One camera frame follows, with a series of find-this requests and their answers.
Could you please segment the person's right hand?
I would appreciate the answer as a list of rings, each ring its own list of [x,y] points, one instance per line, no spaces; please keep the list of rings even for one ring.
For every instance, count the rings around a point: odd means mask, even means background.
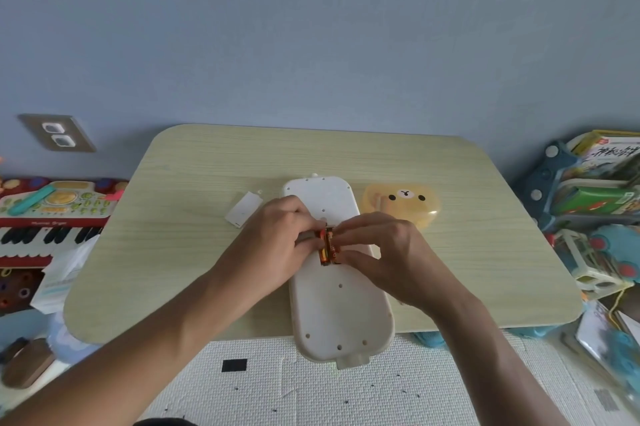
[[[360,272],[374,285],[433,319],[449,315],[473,295],[436,255],[417,227],[386,213],[364,213],[335,227],[335,244],[380,261],[379,272]]]

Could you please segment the person's right forearm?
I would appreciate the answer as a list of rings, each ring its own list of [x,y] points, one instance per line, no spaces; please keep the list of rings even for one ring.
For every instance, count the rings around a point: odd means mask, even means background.
[[[443,335],[481,426],[570,426],[474,295],[437,290],[422,309]]]

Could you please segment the white plastic toy board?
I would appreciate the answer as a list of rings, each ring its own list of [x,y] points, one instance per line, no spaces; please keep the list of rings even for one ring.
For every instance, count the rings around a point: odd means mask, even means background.
[[[290,180],[282,188],[282,196],[289,195],[326,227],[360,213],[351,186],[339,177]],[[395,337],[387,294],[348,265],[322,266],[319,252],[303,262],[289,290],[296,346],[311,361],[334,362],[338,369],[363,366]]]

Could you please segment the white battery cover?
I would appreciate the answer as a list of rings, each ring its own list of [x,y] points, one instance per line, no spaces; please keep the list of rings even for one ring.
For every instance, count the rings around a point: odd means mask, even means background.
[[[225,214],[224,220],[234,228],[241,229],[263,204],[262,191],[257,193],[248,191]]]

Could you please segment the white foam play mat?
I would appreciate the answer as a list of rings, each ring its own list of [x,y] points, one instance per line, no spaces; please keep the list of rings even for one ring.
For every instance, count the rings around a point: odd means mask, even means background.
[[[572,426],[640,426],[618,390],[582,359],[568,332],[506,337]],[[338,370],[291,339],[210,343],[141,416],[198,426],[477,426],[447,350],[399,334],[370,364]]]

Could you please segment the blue toy book rack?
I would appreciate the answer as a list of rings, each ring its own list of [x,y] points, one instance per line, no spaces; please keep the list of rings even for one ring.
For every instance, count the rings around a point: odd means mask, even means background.
[[[552,141],[537,166],[512,185],[526,211],[543,233],[556,233],[568,228],[591,233],[608,224],[640,225],[640,198],[623,213],[612,215],[552,215],[550,205],[558,190],[568,186],[631,188],[640,191],[640,154],[628,160],[606,179],[563,179],[564,172],[579,162],[563,140]]]

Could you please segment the white shape sorter toy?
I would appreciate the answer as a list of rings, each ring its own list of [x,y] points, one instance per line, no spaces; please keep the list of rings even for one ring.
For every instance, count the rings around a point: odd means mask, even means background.
[[[551,246],[575,280],[584,301],[595,301],[634,286],[635,267],[604,250],[603,238],[570,229],[548,236]]]

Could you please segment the green picture book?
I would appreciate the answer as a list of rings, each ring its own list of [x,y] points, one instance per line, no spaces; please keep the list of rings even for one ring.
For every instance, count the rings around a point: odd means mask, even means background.
[[[640,191],[631,188],[568,186],[557,191],[549,212],[552,215],[619,214],[637,198],[640,198]]]

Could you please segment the red toy piano keyboard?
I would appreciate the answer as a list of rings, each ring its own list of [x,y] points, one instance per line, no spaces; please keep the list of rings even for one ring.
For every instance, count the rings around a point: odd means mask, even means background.
[[[128,183],[0,179],[0,269],[45,268],[99,235]]]

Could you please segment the blue bear toy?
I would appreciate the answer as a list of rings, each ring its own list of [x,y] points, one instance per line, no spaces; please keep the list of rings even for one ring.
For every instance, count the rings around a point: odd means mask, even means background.
[[[640,283],[640,225],[601,226],[589,234],[589,242],[615,262],[622,277]]]

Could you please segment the light blue picture book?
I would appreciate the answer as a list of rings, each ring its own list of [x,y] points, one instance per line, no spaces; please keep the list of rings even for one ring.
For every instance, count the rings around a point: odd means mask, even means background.
[[[575,337],[626,393],[640,397],[640,345],[611,323],[600,302],[588,302]]]

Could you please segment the picture book with landscape cover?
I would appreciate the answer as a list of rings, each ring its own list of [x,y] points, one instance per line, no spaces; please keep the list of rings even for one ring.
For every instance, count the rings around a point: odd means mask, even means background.
[[[579,162],[563,179],[606,179],[618,167],[640,154],[640,132],[592,130],[566,143]]]

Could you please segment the colourful peg toy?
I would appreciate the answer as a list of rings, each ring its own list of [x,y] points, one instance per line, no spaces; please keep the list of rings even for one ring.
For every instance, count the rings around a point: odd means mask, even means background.
[[[32,309],[44,276],[42,268],[0,268],[0,317]]]

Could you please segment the brown wooden toy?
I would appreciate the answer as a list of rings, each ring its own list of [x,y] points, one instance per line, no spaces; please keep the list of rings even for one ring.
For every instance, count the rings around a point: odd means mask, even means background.
[[[25,390],[53,362],[54,355],[45,338],[18,338],[0,351],[0,382],[7,388]]]

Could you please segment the metal wall outlet plate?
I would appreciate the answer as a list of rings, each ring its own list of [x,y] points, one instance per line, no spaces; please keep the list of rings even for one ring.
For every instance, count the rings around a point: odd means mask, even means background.
[[[97,148],[70,115],[21,114],[20,123],[46,150],[92,154]]]

